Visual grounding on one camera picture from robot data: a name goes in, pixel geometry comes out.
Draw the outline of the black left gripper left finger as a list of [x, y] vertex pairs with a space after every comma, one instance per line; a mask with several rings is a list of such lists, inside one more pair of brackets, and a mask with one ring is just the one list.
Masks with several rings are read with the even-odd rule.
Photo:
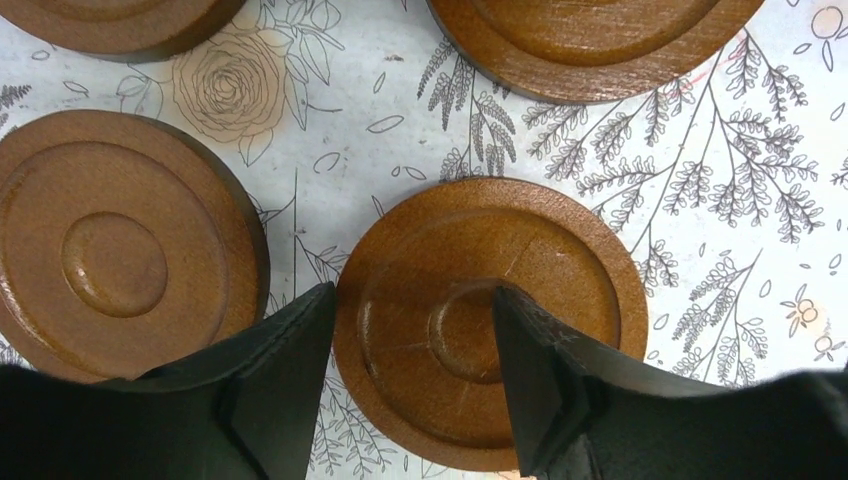
[[254, 326], [134, 380], [1, 369], [5, 479], [302, 479], [336, 307], [314, 286]]

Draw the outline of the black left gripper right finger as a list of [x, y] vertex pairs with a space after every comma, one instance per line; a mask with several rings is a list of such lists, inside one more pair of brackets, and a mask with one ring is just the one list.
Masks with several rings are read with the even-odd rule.
[[843, 479], [847, 374], [729, 389], [658, 369], [499, 287], [492, 315], [520, 473], [538, 479]]

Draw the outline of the brown wooden coaster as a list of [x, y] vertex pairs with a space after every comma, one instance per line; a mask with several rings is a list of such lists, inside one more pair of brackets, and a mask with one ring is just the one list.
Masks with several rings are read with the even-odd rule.
[[645, 93], [704, 63], [761, 0], [430, 0], [434, 20], [488, 78], [552, 103]]
[[43, 116], [1, 142], [1, 332], [38, 370], [134, 378], [259, 321], [266, 236], [209, 148], [147, 117]]
[[337, 367], [367, 419], [404, 449], [461, 470], [517, 468], [491, 314], [499, 285], [645, 354], [641, 278], [586, 207], [517, 179], [431, 187], [367, 231], [337, 285]]
[[108, 61], [147, 62], [198, 46], [244, 4], [244, 0], [3, 0], [1, 16], [65, 49]]

